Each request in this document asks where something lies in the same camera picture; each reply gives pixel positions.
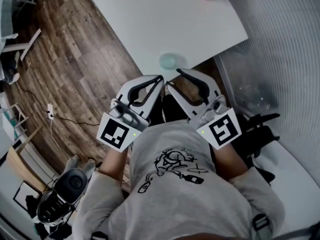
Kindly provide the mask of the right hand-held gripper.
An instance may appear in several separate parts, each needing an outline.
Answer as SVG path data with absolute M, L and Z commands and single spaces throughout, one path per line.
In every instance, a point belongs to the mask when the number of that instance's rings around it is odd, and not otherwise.
M 227 107 L 216 81 L 195 69 L 178 68 L 176 71 L 197 87 L 200 97 L 192 101 L 175 84 L 166 83 L 169 93 L 190 118 L 188 124 L 216 150 L 238 138 L 242 131 L 236 113 Z

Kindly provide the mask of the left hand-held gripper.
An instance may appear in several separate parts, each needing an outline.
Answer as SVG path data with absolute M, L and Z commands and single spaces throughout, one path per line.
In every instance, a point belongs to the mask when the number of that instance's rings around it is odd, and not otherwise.
M 103 113 L 96 139 L 123 152 L 149 126 L 148 116 L 163 88 L 161 75 L 143 75 L 122 85 L 110 110 Z M 142 101 L 139 91 L 151 86 Z

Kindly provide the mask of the aqua dimpled glass cup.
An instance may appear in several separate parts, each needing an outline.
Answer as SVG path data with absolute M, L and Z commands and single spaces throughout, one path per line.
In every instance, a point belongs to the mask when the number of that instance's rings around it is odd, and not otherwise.
M 159 57 L 159 65 L 162 69 L 173 70 L 176 68 L 176 56 L 172 53 L 164 53 Z

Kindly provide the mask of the person's right forearm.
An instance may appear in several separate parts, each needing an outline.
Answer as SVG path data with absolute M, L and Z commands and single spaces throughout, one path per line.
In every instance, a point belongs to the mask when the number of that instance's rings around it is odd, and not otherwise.
M 212 149 L 215 156 L 216 172 L 224 180 L 229 181 L 248 171 L 247 165 L 230 143 L 220 149 Z

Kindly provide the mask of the person's left forearm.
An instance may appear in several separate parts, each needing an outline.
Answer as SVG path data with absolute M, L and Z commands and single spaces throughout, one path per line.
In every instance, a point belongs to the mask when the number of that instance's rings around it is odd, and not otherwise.
M 98 172 L 111 177 L 122 185 L 128 150 L 128 147 L 124 151 L 110 148 L 98 168 Z

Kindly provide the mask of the person's black trousers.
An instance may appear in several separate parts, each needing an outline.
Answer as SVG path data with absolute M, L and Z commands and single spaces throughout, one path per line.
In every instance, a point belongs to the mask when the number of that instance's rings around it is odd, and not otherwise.
M 150 127 L 164 123 L 188 119 L 187 114 L 177 103 L 171 94 L 157 97 L 154 106 L 149 114 Z

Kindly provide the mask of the black office chair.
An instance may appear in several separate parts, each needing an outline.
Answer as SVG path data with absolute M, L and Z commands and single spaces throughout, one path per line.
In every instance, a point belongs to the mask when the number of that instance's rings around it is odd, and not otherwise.
M 255 168 L 269 184 L 275 179 L 275 175 L 269 171 L 261 169 L 254 165 L 253 159 L 261 154 L 261 149 L 273 141 L 278 141 L 279 136 L 275 136 L 271 129 L 264 125 L 265 122 L 280 117 L 278 113 L 267 115 L 257 114 L 245 118 L 242 114 L 237 114 L 236 118 L 241 129 L 241 136 L 232 141 L 232 146 L 238 155 L 242 158 L 248 168 Z

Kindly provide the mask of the white square table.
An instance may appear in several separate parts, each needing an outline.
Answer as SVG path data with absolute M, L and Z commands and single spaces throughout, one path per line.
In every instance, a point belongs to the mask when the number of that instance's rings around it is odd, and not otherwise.
M 160 57 L 175 55 L 191 69 L 245 41 L 248 35 L 229 0 L 92 0 L 144 75 L 170 81 Z

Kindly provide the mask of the person's grey printed t-shirt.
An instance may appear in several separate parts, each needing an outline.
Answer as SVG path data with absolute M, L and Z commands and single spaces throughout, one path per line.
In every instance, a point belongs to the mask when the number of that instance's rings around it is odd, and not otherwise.
M 269 226 L 255 231 L 253 218 Z M 74 240 L 271 239 L 282 228 L 282 201 L 254 168 L 224 180 L 213 148 L 186 121 L 148 127 L 128 152 L 123 182 L 92 174 L 72 224 Z

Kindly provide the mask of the white shelf rack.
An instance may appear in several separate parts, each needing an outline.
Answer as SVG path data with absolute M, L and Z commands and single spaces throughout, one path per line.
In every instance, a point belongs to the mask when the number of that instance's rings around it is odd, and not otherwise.
M 0 118 L 2 120 L 2 128 L 12 138 L 27 131 L 24 124 L 29 117 L 25 115 L 18 103 L 4 109 L 0 113 Z

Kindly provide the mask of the light wooden desk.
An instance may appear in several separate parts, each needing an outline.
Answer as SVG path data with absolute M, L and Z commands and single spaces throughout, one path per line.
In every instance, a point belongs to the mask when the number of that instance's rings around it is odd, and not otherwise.
M 39 192 L 45 190 L 45 183 L 35 174 L 31 167 L 12 146 L 8 149 L 6 160 L 10 167 L 30 186 Z

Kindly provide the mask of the black framed white board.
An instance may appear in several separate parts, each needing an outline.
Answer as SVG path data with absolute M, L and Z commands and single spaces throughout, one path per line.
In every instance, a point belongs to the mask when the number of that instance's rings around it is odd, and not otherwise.
M 32 196 L 37 199 L 40 196 L 40 192 L 27 182 L 23 181 L 16 191 L 13 200 L 25 211 L 28 210 L 26 202 L 27 196 Z

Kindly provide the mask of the pale blue cloth covered table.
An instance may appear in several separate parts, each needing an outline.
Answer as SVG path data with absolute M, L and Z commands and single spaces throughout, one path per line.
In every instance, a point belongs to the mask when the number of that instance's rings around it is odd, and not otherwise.
M 39 28 L 29 42 L 6 45 L 7 40 L 16 39 L 19 35 L 13 30 L 12 5 L 13 0 L 0 0 L 0 54 L 23 51 L 20 55 L 20 60 L 23 61 L 42 31 Z

